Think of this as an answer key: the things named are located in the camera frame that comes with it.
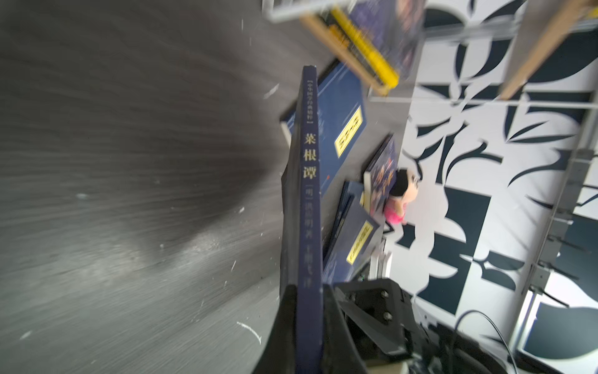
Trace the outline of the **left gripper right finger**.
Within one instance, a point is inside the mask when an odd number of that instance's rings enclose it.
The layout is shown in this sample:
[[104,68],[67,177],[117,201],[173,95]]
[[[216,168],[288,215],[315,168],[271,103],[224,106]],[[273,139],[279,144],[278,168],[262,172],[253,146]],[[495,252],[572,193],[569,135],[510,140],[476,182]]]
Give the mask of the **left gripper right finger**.
[[323,286],[323,316],[322,373],[367,373],[329,285]]

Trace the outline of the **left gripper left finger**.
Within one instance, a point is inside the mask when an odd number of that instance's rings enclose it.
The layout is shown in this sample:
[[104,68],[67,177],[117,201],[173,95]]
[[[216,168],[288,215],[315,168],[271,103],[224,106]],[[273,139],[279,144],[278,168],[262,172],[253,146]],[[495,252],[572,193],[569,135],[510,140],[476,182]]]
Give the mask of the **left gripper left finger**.
[[269,339],[253,374],[296,373],[296,314],[297,287],[288,285],[280,299]]

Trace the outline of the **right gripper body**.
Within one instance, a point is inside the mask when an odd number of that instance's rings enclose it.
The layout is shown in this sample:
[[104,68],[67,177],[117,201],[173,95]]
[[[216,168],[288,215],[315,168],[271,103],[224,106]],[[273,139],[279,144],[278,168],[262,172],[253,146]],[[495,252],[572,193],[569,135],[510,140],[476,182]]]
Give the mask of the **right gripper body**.
[[350,336],[364,362],[432,362],[447,348],[433,331],[416,321],[412,297],[393,280],[333,285]]

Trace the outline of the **blue book front yellow label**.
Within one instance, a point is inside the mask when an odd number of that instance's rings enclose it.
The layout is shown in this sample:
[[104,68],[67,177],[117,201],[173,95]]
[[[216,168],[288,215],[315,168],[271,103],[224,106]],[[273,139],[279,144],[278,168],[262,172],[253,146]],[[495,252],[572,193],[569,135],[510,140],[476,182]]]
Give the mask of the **blue book front yellow label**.
[[297,373],[320,373],[323,339],[318,74],[303,67],[284,179],[287,283],[297,288]]

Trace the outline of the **small blue book yellow label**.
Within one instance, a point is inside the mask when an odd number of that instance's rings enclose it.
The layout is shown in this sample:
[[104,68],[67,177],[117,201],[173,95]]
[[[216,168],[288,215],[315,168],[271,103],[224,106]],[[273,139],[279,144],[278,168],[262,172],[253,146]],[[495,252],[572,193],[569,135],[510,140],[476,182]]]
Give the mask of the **small blue book yellow label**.
[[325,194],[366,126],[360,79],[342,62],[318,76],[321,193]]

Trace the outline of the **purple book with old man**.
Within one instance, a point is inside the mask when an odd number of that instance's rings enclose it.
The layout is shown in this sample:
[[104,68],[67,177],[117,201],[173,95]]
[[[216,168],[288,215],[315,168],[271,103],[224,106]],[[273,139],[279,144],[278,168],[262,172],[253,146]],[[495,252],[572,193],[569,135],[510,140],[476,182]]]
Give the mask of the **purple book with old man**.
[[424,1],[360,2],[349,12],[349,17],[392,68],[402,76],[411,74],[423,34]]

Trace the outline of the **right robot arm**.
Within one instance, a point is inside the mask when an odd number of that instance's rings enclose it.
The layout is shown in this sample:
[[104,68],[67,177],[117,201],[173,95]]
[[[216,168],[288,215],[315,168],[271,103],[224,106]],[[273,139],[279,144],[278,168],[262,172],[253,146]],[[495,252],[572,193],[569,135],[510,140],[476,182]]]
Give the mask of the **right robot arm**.
[[367,373],[508,371],[479,343],[426,315],[393,280],[337,283],[333,291]]

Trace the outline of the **cartoon boy plush doll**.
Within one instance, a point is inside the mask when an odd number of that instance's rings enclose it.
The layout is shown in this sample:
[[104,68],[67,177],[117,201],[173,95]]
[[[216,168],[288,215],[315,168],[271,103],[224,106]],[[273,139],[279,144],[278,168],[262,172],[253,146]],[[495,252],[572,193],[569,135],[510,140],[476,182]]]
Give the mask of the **cartoon boy plush doll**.
[[419,177],[410,169],[401,168],[396,172],[396,180],[384,206],[384,217],[389,226],[406,224],[408,204],[415,201],[418,194]]

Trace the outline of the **blue book underneath tilted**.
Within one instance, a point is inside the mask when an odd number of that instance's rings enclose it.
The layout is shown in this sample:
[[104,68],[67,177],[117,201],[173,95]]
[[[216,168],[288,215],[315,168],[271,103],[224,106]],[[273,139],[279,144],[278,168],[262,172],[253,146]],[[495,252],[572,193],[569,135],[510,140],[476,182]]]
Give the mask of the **blue book underneath tilted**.
[[359,182],[346,180],[340,195],[339,205],[336,211],[335,221],[333,222],[333,228],[331,231],[330,239],[324,247],[324,260],[327,260],[328,255],[333,246],[333,242],[336,238],[336,234],[341,226],[341,221],[344,216],[344,212],[347,207],[350,206],[350,201],[356,199],[361,206],[364,205],[364,185]]

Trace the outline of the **purple book right side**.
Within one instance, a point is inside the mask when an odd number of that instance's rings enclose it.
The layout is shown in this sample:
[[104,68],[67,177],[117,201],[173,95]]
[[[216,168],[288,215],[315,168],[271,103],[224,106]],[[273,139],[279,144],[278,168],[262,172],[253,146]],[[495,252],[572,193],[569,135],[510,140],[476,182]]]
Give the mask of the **purple book right side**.
[[364,171],[364,208],[370,215],[382,208],[397,167],[395,136],[389,133]]

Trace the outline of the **wooden white-framed bookshelf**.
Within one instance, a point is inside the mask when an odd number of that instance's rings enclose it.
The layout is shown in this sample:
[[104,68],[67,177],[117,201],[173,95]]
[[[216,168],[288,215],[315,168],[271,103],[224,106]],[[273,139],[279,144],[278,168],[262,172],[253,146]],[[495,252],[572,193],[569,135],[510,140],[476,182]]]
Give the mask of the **wooden white-framed bookshelf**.
[[[289,20],[301,20],[304,16],[320,14],[334,7],[345,9],[349,15],[352,8],[360,2],[367,1],[264,1],[262,11],[267,20],[273,23],[282,23]],[[496,9],[481,23],[475,25],[468,25],[457,15],[445,10],[440,12],[440,17],[436,17],[435,14],[438,9],[425,4],[423,34],[418,45],[413,68],[420,47],[426,41],[449,41],[452,39],[485,37],[487,35],[509,37],[520,28],[518,13],[523,4],[522,1],[509,1],[500,9]],[[405,77],[400,75],[400,82]]]

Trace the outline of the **wall hook rail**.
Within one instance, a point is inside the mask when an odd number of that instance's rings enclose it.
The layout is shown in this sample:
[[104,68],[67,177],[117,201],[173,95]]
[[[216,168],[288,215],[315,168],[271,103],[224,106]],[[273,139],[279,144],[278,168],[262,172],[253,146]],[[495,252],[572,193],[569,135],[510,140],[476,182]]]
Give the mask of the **wall hook rail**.
[[535,309],[543,302],[559,309],[597,307],[597,302],[579,286],[579,277],[556,264],[556,260],[567,249],[584,256],[592,254],[590,250],[565,239],[568,229],[575,223],[575,212],[580,207],[579,196],[597,159],[597,92],[593,92],[588,106],[548,225],[543,230],[539,249],[526,279],[524,305],[527,309]]

